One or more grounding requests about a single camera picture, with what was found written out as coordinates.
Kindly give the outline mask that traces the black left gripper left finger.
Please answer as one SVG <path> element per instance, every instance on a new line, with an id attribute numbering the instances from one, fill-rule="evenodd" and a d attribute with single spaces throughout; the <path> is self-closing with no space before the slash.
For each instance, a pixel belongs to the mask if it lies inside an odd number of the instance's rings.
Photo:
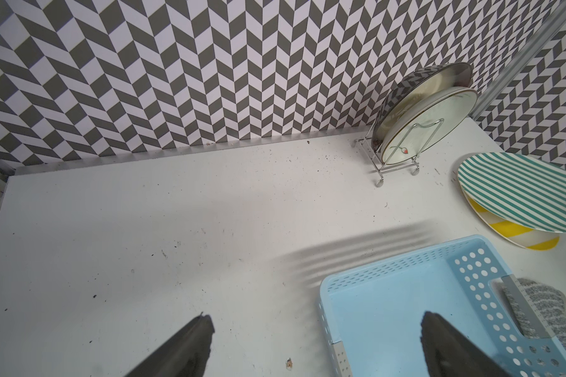
<path id="1" fill-rule="evenodd" d="M 214 333 L 211 317 L 200 314 L 128 372 L 127 376 L 203 376 Z"/>

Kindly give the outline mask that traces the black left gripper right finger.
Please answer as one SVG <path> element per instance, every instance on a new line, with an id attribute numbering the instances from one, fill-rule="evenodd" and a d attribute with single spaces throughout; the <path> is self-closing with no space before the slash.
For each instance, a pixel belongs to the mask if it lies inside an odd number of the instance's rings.
<path id="1" fill-rule="evenodd" d="M 439 314 L 425 312 L 421 345 L 430 376 L 509 376 Z"/>

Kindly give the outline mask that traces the green white striped plate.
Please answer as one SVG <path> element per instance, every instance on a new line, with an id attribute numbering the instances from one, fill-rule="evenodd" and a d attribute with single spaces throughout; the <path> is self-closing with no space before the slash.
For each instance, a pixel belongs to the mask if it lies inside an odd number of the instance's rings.
<path id="1" fill-rule="evenodd" d="M 508 152 L 485 152 L 458 168 L 463 191 L 500 218 L 543 232 L 566 233 L 566 171 Z"/>

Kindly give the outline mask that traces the yellow white striped plate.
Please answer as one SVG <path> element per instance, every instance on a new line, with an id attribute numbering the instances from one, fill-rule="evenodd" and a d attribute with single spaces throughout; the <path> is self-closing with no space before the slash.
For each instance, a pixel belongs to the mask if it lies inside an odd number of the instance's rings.
<path id="1" fill-rule="evenodd" d="M 559 233 L 530 229 L 505 220 L 479 205 L 464 190 L 462 190 L 462 193 L 476 215 L 500 237 L 508 240 L 510 243 L 533 251 L 548 251 L 558 246 L 561 239 Z"/>

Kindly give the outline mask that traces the grey microfibre cloth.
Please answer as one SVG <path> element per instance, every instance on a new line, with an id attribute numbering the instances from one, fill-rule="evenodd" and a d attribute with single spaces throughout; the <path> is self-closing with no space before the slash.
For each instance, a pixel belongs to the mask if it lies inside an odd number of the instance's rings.
<path id="1" fill-rule="evenodd" d="M 566 350 L 566 296 L 564 293 L 550 285 L 530 279 L 519 278 L 518 281 L 541 314 L 542 319 L 553 330 Z M 537 331 L 533 328 L 509 289 L 503 285 L 502 291 L 511 307 L 513 318 L 517 320 L 517 327 L 521 334 L 528 338 L 537 339 L 539 337 Z"/>

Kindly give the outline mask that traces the brown rimmed floral plate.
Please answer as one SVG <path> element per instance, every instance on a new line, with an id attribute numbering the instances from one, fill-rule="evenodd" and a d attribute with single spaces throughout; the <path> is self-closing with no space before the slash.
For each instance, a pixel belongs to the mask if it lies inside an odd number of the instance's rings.
<path id="1" fill-rule="evenodd" d="M 380 108 L 371 146 L 377 151 L 400 141 L 413 123 L 427 124 L 444 119 L 429 148 L 445 138 L 473 110 L 478 93 L 472 88 L 473 66 L 456 62 L 419 68 L 396 83 Z M 404 142 L 413 155 L 429 137 L 430 130 L 417 130 Z"/>

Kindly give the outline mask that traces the light blue plastic basket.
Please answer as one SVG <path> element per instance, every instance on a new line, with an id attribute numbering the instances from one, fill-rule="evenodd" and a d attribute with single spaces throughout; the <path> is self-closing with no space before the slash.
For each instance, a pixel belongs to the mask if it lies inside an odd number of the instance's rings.
<path id="1" fill-rule="evenodd" d="M 441 315 L 512 376 L 566 376 L 566 350 L 488 239 L 475 235 L 327 276 L 319 310 L 339 376 L 425 376 Z"/>

